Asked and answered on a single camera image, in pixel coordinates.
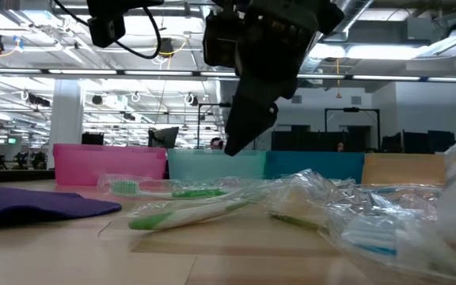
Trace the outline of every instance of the purple towel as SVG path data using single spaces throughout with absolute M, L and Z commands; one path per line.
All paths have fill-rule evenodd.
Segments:
M 0 227 L 88 218 L 120 211 L 118 203 L 76 193 L 36 192 L 0 187 Z

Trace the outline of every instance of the blue bin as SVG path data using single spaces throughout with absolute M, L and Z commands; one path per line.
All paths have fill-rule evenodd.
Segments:
M 364 154 L 361 153 L 270 151 L 265 176 L 273 179 L 312 169 L 326 178 L 352 178 L 361 183 L 363 163 Z
M 170 179 L 264 178 L 266 157 L 264 151 L 251 150 L 233 158 L 221 150 L 168 150 Z

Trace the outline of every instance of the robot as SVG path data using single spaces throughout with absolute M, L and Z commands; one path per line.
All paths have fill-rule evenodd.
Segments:
M 105 48 L 125 33 L 123 14 L 164 0 L 88 0 L 93 43 Z M 329 0 L 213 0 L 207 17 L 205 63 L 240 77 L 226 122 L 225 153 L 234 156 L 276 122 L 280 97 L 291 99 L 299 69 L 317 32 L 329 34 L 344 15 Z

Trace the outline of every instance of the desk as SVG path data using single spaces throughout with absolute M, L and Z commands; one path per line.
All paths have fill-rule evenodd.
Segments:
M 55 190 L 53 180 L 0 186 Z M 0 230 L 0 285 L 370 283 L 314 230 L 271 219 L 261 209 L 132 238 L 99 239 L 117 215 Z

